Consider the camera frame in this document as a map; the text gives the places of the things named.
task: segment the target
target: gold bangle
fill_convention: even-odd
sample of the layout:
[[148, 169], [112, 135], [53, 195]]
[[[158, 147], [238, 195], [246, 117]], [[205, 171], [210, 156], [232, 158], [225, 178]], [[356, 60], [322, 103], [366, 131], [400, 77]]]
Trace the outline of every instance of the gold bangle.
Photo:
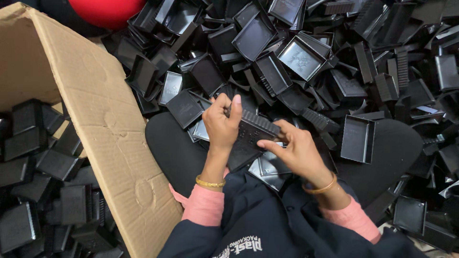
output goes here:
[[325, 193], [327, 192], [328, 190], [330, 190], [332, 188], [332, 186], [336, 183], [336, 181], [338, 181], [338, 178], [336, 177], [336, 174], [335, 173], [332, 173], [333, 174], [333, 180], [331, 181], [331, 183], [329, 185], [327, 185], [326, 187], [324, 188], [321, 188], [321, 189], [317, 189], [317, 190], [312, 190], [312, 189], [307, 189], [306, 186], [304, 184], [302, 184], [302, 188], [305, 192], [307, 192], [308, 194], [321, 194], [321, 193]]
[[202, 185], [202, 186], [206, 186], [206, 187], [223, 187], [226, 184], [226, 180], [225, 179], [223, 179], [223, 183], [220, 183], [220, 184], [204, 182], [204, 181], [199, 179], [200, 176], [201, 175], [198, 175], [196, 177], [196, 183], [198, 185]]

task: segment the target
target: black jacket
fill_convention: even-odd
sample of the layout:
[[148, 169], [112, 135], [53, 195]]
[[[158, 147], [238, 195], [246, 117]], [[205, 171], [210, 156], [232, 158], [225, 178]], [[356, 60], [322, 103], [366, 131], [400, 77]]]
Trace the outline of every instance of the black jacket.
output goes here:
[[[426, 257], [401, 233], [386, 229], [373, 245], [356, 232], [328, 222], [299, 180], [288, 186], [281, 198], [245, 171], [225, 179], [221, 226], [181, 221], [158, 257]], [[341, 185], [353, 195], [347, 185]]]

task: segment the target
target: cardboard box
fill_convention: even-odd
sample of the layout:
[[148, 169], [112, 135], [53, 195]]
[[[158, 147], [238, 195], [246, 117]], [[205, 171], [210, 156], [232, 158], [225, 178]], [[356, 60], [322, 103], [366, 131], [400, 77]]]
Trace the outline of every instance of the cardboard box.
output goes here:
[[0, 9], [0, 112], [31, 98], [67, 106], [134, 258], [155, 257], [180, 221], [115, 57], [22, 3]]

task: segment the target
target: woman's right hand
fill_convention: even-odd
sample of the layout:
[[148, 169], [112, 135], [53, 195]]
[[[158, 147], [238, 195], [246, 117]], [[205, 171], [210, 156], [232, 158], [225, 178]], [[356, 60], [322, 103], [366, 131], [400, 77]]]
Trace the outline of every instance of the woman's right hand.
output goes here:
[[306, 178], [315, 188], [328, 186], [333, 175], [322, 161], [311, 133], [298, 129], [285, 120], [276, 121], [274, 124], [280, 126], [280, 134], [275, 141], [287, 143], [287, 148], [270, 140], [259, 140], [258, 146], [275, 154], [293, 173]]

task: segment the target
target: pink sleeve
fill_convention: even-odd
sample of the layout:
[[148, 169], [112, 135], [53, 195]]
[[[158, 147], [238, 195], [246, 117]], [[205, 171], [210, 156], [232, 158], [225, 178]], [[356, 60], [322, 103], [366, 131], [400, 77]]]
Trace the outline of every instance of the pink sleeve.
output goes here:
[[319, 209], [328, 221], [357, 232], [373, 244], [376, 244], [381, 238], [376, 225], [368, 218], [360, 204], [352, 196], [349, 206], [342, 210], [331, 211], [320, 207]]
[[182, 220], [188, 219], [202, 226], [220, 226], [224, 196], [224, 193], [214, 192], [195, 185], [188, 198]]

